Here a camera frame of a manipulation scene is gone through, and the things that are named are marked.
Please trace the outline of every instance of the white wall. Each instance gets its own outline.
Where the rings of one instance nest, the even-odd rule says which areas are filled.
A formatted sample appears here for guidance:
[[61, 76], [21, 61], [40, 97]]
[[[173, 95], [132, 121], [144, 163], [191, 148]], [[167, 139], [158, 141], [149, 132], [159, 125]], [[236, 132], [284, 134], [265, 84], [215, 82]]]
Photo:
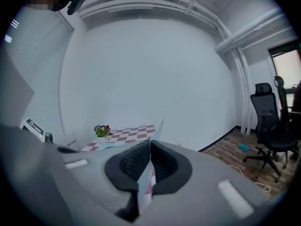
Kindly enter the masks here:
[[[232, 32], [236, 32], [252, 22], [253, 20], [259, 18], [265, 13], [277, 8], [278, 4], [274, 0], [232, 0], [227, 6], [225, 6], [219, 13], [219, 17], [225, 23], [227, 28]], [[286, 19], [283, 19], [282, 24], [279, 27], [275, 27], [273, 30], [266, 32], [265, 36], [271, 35], [273, 32], [278, 32], [282, 30], [289, 24], [286, 24]], [[274, 76], [276, 75], [273, 68], [273, 63], [270, 58], [268, 49], [273, 48], [277, 45], [284, 44], [286, 42], [296, 39], [296, 35], [293, 30], [288, 30], [286, 32], [280, 33], [274, 37], [271, 37], [263, 42], [257, 43], [253, 46], [248, 47], [244, 50], [246, 60], [249, 65], [249, 70], [252, 80], [252, 91], [255, 92], [255, 84], [267, 82], [273, 87], [273, 92], [278, 98], [277, 89], [274, 86]], [[238, 84], [238, 71], [234, 71], [233, 81]], [[241, 126], [242, 122], [242, 106], [243, 97], [241, 93], [241, 86], [235, 86], [235, 96], [237, 102], [237, 125]], [[255, 129], [257, 125], [257, 116], [255, 110], [253, 109], [253, 117], [251, 128]]]
[[81, 60], [68, 72], [63, 65], [66, 130], [82, 128], [88, 144], [96, 124], [158, 126], [164, 117], [162, 140], [202, 149], [236, 125], [231, 71], [214, 46], [208, 33], [172, 20], [127, 20], [87, 32]]
[[219, 17], [233, 33], [277, 7], [274, 0], [232, 0]]
[[[82, 41], [86, 35], [86, 27], [82, 20], [79, 18], [78, 14], [75, 13], [71, 16], [67, 14], [67, 7], [62, 9], [60, 12], [67, 20], [67, 22], [72, 26], [74, 31], [72, 32], [71, 38], [67, 45], [65, 51], [60, 81], [59, 81], [59, 106], [62, 125], [65, 135], [72, 133], [78, 128], [77, 123], [81, 115], [77, 115], [76, 112], [83, 108], [84, 104], [79, 99], [78, 101], [68, 100], [69, 97], [80, 98], [80, 92], [77, 89], [73, 89], [73, 85], [80, 81], [80, 77], [73, 76], [76, 70], [80, 66], [80, 54]], [[81, 130], [75, 131], [79, 137], [81, 135]]]

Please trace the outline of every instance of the small plant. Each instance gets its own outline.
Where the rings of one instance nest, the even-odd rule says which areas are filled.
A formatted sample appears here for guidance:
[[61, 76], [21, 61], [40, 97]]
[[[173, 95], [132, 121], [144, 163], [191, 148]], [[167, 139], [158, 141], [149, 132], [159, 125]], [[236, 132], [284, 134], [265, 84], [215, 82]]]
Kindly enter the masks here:
[[109, 126], [95, 126], [94, 127], [94, 131], [97, 137], [107, 137], [109, 135], [112, 135], [112, 133], [110, 133], [110, 127]]

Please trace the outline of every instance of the red and white checkered cloth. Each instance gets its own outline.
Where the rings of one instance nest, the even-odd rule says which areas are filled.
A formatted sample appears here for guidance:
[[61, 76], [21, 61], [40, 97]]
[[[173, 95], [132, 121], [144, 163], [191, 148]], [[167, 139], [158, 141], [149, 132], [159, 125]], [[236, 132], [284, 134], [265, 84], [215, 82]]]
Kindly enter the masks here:
[[138, 205], [140, 215], [147, 208], [147, 206], [151, 203], [152, 188], [156, 184], [155, 168], [154, 168], [153, 164], [151, 163], [151, 161], [149, 162], [148, 167], [150, 169], [149, 185], [148, 185], [148, 188], [147, 188], [147, 191], [146, 191], [145, 195], [143, 196], [142, 202]]
[[[132, 143], [138, 140], [150, 140], [155, 133], [155, 127], [151, 126], [140, 126], [137, 128], [127, 128], [123, 130], [112, 130], [111, 136], [108, 136], [108, 144], [114, 143]], [[94, 141], [89, 145], [85, 146], [82, 151], [92, 152], [99, 149], [99, 146]]]

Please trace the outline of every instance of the black cushion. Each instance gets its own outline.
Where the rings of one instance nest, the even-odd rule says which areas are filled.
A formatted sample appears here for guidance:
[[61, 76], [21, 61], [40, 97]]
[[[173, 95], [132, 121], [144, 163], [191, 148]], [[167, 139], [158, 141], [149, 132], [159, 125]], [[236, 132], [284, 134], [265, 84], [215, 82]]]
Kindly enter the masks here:
[[286, 131], [263, 133], [261, 141], [269, 150], [274, 152], [286, 152], [298, 144], [298, 139]]

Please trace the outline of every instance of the electrical outlet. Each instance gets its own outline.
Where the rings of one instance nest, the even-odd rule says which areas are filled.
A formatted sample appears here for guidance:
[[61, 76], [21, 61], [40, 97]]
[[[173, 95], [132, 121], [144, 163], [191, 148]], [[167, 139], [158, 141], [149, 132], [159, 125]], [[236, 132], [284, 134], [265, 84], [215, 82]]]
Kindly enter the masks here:
[[182, 140], [177, 140], [177, 145], [182, 146]]

